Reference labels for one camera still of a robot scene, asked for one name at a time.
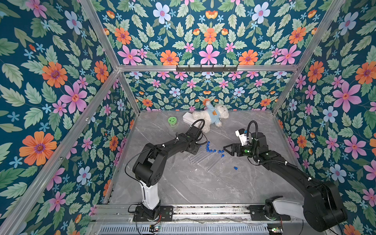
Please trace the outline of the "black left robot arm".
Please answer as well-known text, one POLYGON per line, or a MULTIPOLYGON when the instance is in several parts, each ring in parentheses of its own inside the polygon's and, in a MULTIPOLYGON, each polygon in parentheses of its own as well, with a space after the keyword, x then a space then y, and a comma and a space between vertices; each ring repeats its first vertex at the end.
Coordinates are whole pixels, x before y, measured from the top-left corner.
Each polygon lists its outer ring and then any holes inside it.
POLYGON ((156 211, 160 207, 158 182, 162 178, 167 160, 180 152, 197 154, 203 136, 201 128, 191 126, 187 132, 176 134, 173 140, 157 145, 146 144, 142 151, 136 154, 132 179, 141 184, 143 208, 156 211))

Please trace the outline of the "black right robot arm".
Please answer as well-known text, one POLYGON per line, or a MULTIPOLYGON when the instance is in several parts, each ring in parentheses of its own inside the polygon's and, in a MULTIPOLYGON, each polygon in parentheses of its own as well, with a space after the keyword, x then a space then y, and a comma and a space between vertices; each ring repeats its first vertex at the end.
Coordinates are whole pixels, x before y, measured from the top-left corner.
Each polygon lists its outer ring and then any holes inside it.
POLYGON ((273 220, 282 215, 299 218, 317 232, 324 232, 348 219, 338 187, 334 183, 309 176, 280 153, 270 150, 266 136, 261 132, 238 137, 241 142, 224 146, 224 151, 231 156, 253 159, 256 166, 263 166, 276 173, 304 198, 302 202, 283 196, 266 199, 263 208, 266 218, 273 220))

